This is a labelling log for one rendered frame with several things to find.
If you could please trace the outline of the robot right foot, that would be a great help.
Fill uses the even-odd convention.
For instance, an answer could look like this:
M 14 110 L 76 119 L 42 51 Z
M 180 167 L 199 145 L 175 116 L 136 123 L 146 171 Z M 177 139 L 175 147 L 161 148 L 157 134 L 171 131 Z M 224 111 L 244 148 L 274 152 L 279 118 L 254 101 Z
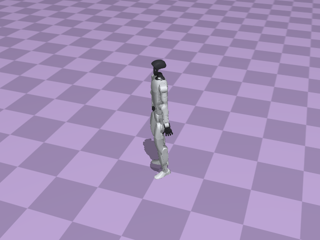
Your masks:
M 153 164 L 156 164 L 156 165 L 160 165 L 161 163 L 160 163 L 160 161 L 159 161 L 159 159 L 154 159 L 154 160 L 152 160 L 151 161 Z M 169 162 L 167 162 L 167 166 L 169 165 Z

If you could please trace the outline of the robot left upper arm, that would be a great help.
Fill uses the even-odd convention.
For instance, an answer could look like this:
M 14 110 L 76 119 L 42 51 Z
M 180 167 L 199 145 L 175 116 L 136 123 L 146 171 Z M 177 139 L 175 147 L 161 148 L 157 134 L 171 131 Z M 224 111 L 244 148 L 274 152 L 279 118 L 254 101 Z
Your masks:
M 162 111 L 163 106 L 168 108 L 168 87 L 165 83 L 160 83 L 158 87 L 160 93 L 160 99 L 162 103 L 159 105 L 159 109 Z

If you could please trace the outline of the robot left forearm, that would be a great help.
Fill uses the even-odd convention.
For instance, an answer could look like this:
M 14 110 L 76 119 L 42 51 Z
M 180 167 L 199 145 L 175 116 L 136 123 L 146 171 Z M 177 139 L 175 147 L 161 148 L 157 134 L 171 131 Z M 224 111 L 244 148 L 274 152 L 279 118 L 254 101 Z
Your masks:
M 169 118 L 169 116 L 168 116 L 169 110 L 168 110 L 168 108 L 167 108 L 166 105 L 164 105 L 164 106 L 161 108 L 161 110 L 162 110 L 161 114 L 162 114 L 164 126 L 165 126 L 165 128 L 168 128 L 168 127 L 170 127 L 170 126 L 169 126 L 169 119 L 168 119 L 168 118 Z

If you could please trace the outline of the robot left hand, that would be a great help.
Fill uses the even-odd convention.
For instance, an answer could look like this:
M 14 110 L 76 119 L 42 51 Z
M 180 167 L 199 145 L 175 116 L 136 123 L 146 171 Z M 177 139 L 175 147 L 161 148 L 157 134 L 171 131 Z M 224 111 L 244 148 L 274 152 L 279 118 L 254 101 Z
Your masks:
M 165 128 L 165 124 L 163 124 L 164 125 L 164 128 Z M 172 132 L 172 130 L 170 129 L 170 123 L 169 123 L 169 127 L 166 127 L 165 129 L 164 129 L 164 132 L 162 133 L 162 134 L 164 134 L 165 133 L 165 136 L 171 136 L 171 134 L 173 135 L 173 132 Z

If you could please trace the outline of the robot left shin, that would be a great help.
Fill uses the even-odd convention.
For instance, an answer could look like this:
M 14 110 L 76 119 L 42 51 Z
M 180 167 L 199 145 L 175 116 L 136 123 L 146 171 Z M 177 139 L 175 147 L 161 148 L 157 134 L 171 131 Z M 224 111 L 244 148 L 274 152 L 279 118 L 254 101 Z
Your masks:
M 157 153 L 158 153 L 158 158 L 159 158 L 159 162 L 161 164 L 162 171 L 164 171 L 164 173 L 166 173 L 167 172 L 167 163 L 168 163 L 168 158 L 169 158 L 168 148 L 164 147 L 162 149 L 161 153 L 159 151 L 157 151 Z

